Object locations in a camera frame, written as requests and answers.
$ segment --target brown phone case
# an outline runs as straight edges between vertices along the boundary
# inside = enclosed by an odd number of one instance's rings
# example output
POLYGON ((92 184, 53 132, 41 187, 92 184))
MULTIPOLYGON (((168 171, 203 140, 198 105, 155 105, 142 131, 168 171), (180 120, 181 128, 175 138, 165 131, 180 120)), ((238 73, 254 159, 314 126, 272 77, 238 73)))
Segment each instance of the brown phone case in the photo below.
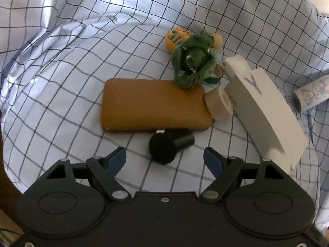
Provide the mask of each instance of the brown phone case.
POLYGON ((171 80, 110 79, 104 87, 101 124, 110 131, 206 130, 213 120, 204 94, 200 85, 181 89, 171 80))

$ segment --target wrinkled cloth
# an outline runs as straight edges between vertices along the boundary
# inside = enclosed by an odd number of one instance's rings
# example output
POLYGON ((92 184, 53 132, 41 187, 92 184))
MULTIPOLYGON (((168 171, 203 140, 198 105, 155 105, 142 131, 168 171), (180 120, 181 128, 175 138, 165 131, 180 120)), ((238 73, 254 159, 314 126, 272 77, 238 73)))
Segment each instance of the wrinkled cloth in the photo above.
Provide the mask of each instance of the wrinkled cloth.
MULTIPOLYGON (((328 18, 309 0, 0 0, 3 157, 21 192, 60 158, 83 162, 118 146, 127 148, 127 163, 117 179, 132 193, 199 194, 213 180, 202 159, 207 146, 259 162, 236 116, 195 132, 195 145, 167 166, 149 159, 151 133, 101 129, 106 80, 173 79, 163 37, 176 27, 221 34, 218 59, 240 54, 264 68, 290 106, 294 89, 328 74, 328 18)), ((322 232, 329 225, 327 107, 298 114, 291 106, 309 146, 290 175, 315 201, 322 232)))

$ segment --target cable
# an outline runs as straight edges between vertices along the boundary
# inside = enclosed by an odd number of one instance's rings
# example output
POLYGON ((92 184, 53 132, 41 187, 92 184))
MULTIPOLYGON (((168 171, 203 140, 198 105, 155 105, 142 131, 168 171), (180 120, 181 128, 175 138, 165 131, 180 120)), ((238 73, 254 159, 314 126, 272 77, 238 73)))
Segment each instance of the cable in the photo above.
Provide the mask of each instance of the cable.
POLYGON ((9 232, 9 233, 16 234, 18 236, 22 236, 21 234, 15 232, 15 231, 12 231, 12 230, 9 230, 9 229, 5 229, 5 228, 0 228, 0 231, 9 232))

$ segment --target grid pattern fabric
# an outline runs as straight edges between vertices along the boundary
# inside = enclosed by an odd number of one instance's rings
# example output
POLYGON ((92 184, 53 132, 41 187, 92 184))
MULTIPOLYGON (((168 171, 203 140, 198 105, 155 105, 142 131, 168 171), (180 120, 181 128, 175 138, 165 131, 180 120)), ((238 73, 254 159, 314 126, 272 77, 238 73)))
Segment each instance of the grid pattern fabric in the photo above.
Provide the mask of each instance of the grid pattern fabric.
MULTIPOLYGON (((151 133, 101 129, 106 80, 173 79, 163 39, 173 27, 220 33, 219 58, 240 54, 252 68, 264 68, 290 106, 294 89, 329 70, 328 18, 309 0, 0 0, 0 16, 3 155, 6 172, 21 192, 58 159, 84 162, 118 146, 127 148, 127 163, 117 179, 132 193, 199 194, 214 179, 202 159, 207 146, 259 162, 236 116, 195 132, 195 145, 166 166, 149 158, 151 133)), ((214 87, 204 85, 206 91, 214 87)), ((314 199, 315 223, 324 232, 329 225, 328 103, 304 114, 291 109, 309 145, 290 175, 314 199)))

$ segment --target screw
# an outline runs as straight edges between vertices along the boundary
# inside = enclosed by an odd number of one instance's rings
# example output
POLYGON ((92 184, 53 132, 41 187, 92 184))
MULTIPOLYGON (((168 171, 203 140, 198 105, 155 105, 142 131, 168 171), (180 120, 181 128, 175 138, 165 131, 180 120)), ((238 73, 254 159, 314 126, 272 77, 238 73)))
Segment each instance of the screw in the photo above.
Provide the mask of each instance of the screw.
POLYGON ((31 242, 26 242, 26 243, 24 244, 24 247, 35 247, 35 246, 34 246, 34 244, 31 243, 31 242))
POLYGON ((217 191, 214 190, 206 190, 202 193, 202 196, 206 199, 217 199, 219 194, 217 191))
POLYGON ((164 197, 164 198, 161 198, 161 201, 162 201, 163 203, 168 203, 168 202, 170 201, 170 199, 167 198, 167 197, 164 197))
POLYGON ((117 190, 112 193, 112 197, 115 199, 125 199, 128 197, 128 192, 124 190, 117 190))

